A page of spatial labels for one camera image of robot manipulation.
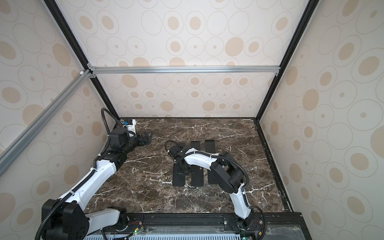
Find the black phone case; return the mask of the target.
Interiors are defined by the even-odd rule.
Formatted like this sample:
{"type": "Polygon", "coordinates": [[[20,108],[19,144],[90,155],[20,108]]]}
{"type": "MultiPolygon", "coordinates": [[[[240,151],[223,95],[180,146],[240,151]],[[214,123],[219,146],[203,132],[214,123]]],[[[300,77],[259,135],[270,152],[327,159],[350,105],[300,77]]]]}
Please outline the black phone case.
{"type": "Polygon", "coordinates": [[[186,175],[175,174],[175,164],[174,164],[172,185],[174,187],[183,187],[185,185],[185,181],[186,181],[186,175]]]}
{"type": "Polygon", "coordinates": [[[204,185],[204,171],[203,168],[192,165],[191,185],[193,187],[202,187],[204,185]]]}
{"type": "Polygon", "coordinates": [[[207,170],[208,173],[208,183],[210,185],[218,185],[219,180],[216,172],[213,172],[211,170],[207,170]]]}

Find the black phone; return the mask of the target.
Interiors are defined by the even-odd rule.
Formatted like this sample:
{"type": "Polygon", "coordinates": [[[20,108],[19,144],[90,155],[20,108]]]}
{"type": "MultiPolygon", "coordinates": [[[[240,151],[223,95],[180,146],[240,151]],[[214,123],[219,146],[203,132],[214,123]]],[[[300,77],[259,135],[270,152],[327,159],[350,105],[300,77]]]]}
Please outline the black phone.
{"type": "Polygon", "coordinates": [[[191,141],[191,147],[196,149],[197,151],[200,151],[201,150],[200,141],[191,141]]]}
{"type": "Polygon", "coordinates": [[[180,149],[179,154],[185,154],[189,149],[189,146],[184,146],[182,149],[180,149]]]}

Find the blue phone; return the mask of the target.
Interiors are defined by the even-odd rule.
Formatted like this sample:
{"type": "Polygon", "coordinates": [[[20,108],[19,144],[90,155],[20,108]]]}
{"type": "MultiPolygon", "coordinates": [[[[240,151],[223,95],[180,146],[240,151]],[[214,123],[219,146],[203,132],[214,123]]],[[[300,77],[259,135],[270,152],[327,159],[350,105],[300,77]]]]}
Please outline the blue phone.
{"type": "Polygon", "coordinates": [[[205,140],[205,151],[210,154],[216,153],[216,145],[214,140],[205,140]]]}

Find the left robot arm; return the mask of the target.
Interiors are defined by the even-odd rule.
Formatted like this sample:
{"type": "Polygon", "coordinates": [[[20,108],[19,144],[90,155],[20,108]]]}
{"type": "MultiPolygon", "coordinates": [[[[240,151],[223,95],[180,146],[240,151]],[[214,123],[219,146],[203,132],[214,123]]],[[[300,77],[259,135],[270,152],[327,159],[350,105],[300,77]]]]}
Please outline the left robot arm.
{"type": "Polygon", "coordinates": [[[149,145],[153,133],[136,133],[136,120],[122,122],[106,108],[101,109],[101,116],[107,131],[103,150],[93,160],[90,171],[73,188],[58,199],[44,203],[36,240],[83,240],[104,228],[124,231],[128,227],[126,209],[110,207],[90,214],[84,211],[99,188],[121,168],[128,153],[149,145]]]}

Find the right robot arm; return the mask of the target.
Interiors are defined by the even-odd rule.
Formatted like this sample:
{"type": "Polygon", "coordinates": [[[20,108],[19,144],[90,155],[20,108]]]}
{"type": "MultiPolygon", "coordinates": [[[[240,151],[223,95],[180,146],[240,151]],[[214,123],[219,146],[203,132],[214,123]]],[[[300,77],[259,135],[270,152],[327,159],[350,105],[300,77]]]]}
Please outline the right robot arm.
{"type": "Polygon", "coordinates": [[[204,170],[207,170],[209,184],[218,185],[231,198],[237,216],[237,226],[234,227],[234,230],[238,229],[237,234],[254,228],[253,239],[263,239],[266,233],[265,215],[260,207],[251,206],[248,201],[248,173],[229,152],[218,154],[214,140],[206,140],[204,147],[203,152],[199,141],[192,141],[190,145],[173,140],[165,142],[165,150],[174,161],[172,185],[183,187],[186,176],[190,176],[193,187],[202,187],[204,170]]]}

